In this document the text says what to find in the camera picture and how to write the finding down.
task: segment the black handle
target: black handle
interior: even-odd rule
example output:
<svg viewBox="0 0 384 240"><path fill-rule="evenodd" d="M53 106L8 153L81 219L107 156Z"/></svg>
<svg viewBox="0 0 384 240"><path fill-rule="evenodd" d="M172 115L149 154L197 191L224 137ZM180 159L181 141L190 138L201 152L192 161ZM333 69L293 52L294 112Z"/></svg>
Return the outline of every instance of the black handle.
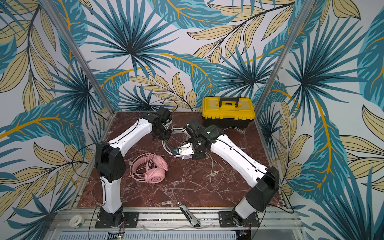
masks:
<svg viewBox="0 0 384 240"><path fill-rule="evenodd" d="M222 98L220 97L218 106L221 107L223 101L228 101L228 102L236 102L235 107L239 106L239 98Z"/></svg>

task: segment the marble surface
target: marble surface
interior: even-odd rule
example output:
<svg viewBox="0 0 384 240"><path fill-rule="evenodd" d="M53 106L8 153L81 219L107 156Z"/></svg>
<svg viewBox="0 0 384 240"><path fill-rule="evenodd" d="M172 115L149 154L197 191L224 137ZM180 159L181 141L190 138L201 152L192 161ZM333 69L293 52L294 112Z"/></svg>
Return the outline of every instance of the marble surface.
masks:
<svg viewBox="0 0 384 240"><path fill-rule="evenodd" d="M117 113L107 140L117 137L129 128L139 117L140 113L119 112ZM172 127L184 127L185 123L193 118L202 122L201 113L173 113ZM254 122L246 129L246 134L239 133L235 129L225 130L228 137L252 158L268 166L259 134ZM172 135L169 143L178 146L184 142L187 136L184 134ZM131 161L138 155L154 152L162 155L168 164L165 179L157 184L136 182L129 177L129 166ZM241 175L227 165L218 155L208 151L212 158L221 166L214 163L212 185L219 183L217 187L210 183L212 161L210 158L192 160L175 158L166 153L162 148L161 141L153 141L150 134L143 137L125 155L127 171L121 180L121 201L124 207L175 207L181 201L188 207L233 207L250 190L249 185ZM91 177L98 178L96 170L93 169ZM100 181L90 179L78 202L78 207L95 207L101 204L103 192ZM279 196L275 196L271 204L282 206Z"/></svg>

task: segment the metal pole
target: metal pole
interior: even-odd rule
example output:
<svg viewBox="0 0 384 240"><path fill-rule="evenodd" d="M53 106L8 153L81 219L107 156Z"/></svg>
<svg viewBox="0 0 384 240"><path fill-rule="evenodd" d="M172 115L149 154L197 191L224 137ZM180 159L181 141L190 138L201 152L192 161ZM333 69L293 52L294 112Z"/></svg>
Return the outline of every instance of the metal pole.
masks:
<svg viewBox="0 0 384 240"><path fill-rule="evenodd" d="M258 116L263 103L265 102L266 98L268 97L269 91L271 91L273 82L275 81L277 74L279 70L281 69L281 66L283 65L283 61L287 57L289 51L292 48L293 43L296 40L297 35L299 35L299 32L301 30L302 25L304 24L311 7L313 6L315 0L306 0L304 1L303 5L301 6L300 12L296 17L296 20L293 23L291 33L288 35L287 39L285 40L285 44L283 49L281 50L276 64L274 68L271 71L271 74L269 75L269 78L264 86L264 90L259 98L259 101L255 108L256 117Z"/></svg>
<svg viewBox="0 0 384 240"><path fill-rule="evenodd" d="M105 97L103 91L101 90L95 75L93 74L91 68L89 67L87 61L85 60L83 54L81 53L79 46L75 42L71 32L66 27L64 19L60 16L59 10L56 8L52 0L40 0L40 1L44 6L44 9L47 11L48 16L51 18L51 21L56 26L57 31L60 33L65 43L68 45L73 56L76 58L80 67L83 69L85 75L87 76L88 80L91 82L93 89L99 95L101 102L104 104L108 112L110 114L113 114L114 109L111 107L108 99Z"/></svg>

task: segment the toolbox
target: toolbox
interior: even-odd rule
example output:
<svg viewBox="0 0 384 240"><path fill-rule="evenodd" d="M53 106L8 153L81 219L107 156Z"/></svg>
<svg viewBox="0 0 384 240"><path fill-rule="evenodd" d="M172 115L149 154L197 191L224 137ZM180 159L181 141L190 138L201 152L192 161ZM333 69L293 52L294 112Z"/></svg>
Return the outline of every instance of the toolbox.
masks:
<svg viewBox="0 0 384 240"><path fill-rule="evenodd" d="M204 126L247 128L255 118L249 98L205 97L203 99Z"/></svg>

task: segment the white tape roll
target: white tape roll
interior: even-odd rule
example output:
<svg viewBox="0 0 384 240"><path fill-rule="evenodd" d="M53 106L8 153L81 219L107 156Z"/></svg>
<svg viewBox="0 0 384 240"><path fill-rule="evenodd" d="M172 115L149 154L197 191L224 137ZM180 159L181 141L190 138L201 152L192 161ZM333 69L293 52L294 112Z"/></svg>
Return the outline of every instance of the white tape roll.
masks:
<svg viewBox="0 0 384 240"><path fill-rule="evenodd" d="M84 218L80 214L78 214L78 215L75 215L73 218L71 218L70 227L79 228L81 227L81 225L83 225L83 223L84 223Z"/></svg>

